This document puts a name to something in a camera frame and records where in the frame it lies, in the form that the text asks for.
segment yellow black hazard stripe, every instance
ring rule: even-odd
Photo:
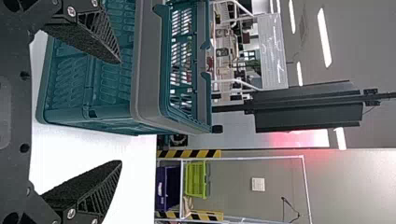
[[[167,150],[157,151],[157,158],[220,158],[221,150]]]
[[[159,218],[180,218],[180,213],[176,211],[156,212],[156,217]],[[209,211],[191,211],[191,215],[187,217],[188,220],[203,220],[203,221],[223,221],[224,214],[221,212]]]

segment gray ceiling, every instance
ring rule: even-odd
[[[396,91],[396,1],[294,0],[297,32],[291,32],[289,0],[281,0],[289,62],[301,61],[304,84],[351,80],[360,89]],[[325,16],[332,49],[326,69],[318,31],[318,11]],[[307,31],[302,43],[299,24],[306,11]],[[295,64],[290,85],[297,85]],[[346,129],[348,147],[396,147],[396,102],[386,102],[364,117],[360,128]]]

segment white panel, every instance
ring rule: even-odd
[[[263,88],[266,91],[287,89],[288,72],[280,15],[261,15],[258,24]]]

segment table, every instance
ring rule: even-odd
[[[40,84],[47,35],[31,44],[33,113]],[[39,124],[33,121],[30,179],[42,194],[107,161],[123,168],[107,223],[154,223],[156,136],[126,136]]]

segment screw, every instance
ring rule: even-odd
[[[69,13],[69,16],[76,17],[76,10],[73,7],[68,7],[67,12]]]
[[[73,219],[76,216],[76,209],[72,208],[67,213],[67,219]]]
[[[92,5],[94,6],[94,7],[98,7],[98,0],[92,0]]]

